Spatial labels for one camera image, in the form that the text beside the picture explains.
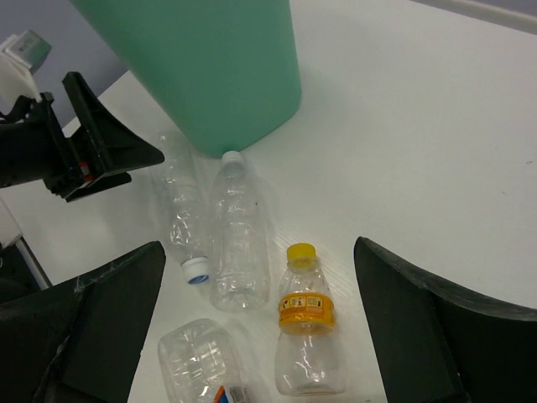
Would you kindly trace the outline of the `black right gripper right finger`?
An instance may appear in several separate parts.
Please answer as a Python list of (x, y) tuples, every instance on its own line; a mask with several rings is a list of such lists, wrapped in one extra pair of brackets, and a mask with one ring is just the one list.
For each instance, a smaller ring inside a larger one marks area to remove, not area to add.
[(389, 402), (534, 402), (536, 310), (423, 270), (374, 241), (356, 278)]

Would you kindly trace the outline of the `long clear bottle white cap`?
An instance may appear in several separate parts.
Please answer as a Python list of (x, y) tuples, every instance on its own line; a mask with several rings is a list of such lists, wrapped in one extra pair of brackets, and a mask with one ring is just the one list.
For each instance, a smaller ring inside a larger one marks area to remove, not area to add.
[(261, 308), (271, 279), (264, 203), (238, 151), (227, 151), (211, 188), (211, 294), (221, 311)]

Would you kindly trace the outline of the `crushed clear bottle white cap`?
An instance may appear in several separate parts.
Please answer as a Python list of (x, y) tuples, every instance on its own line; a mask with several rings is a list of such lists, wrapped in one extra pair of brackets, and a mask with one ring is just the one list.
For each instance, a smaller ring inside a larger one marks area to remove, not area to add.
[(207, 206), (189, 141), (181, 133), (157, 134), (164, 162), (150, 168), (155, 218), (172, 260), (189, 285), (209, 280)]

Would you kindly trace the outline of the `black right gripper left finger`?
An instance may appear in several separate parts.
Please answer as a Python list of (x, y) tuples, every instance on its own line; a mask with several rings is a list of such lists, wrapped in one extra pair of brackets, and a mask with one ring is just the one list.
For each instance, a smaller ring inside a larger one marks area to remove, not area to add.
[(19, 251), (1, 253), (1, 400), (125, 402), (166, 257), (158, 241), (42, 289)]

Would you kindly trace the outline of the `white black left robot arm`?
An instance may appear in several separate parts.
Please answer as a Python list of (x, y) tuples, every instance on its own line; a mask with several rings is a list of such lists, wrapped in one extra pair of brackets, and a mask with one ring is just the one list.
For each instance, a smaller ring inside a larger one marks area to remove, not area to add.
[(52, 108), (54, 98), (21, 95), (1, 116), (1, 186), (42, 180), (47, 189), (73, 202), (127, 184), (130, 171), (164, 162), (163, 153), (117, 120), (79, 72), (62, 81), (79, 119), (66, 137)]

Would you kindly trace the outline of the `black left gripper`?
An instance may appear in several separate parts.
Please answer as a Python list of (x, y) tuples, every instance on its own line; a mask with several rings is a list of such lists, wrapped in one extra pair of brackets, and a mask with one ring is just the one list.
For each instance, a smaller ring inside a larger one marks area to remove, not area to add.
[(38, 147), (46, 188), (74, 202), (132, 181), (127, 172), (164, 162), (163, 153), (115, 118), (97, 99), (79, 72), (62, 81), (80, 127), (67, 138), (52, 108), (54, 97), (42, 92), (35, 103)]

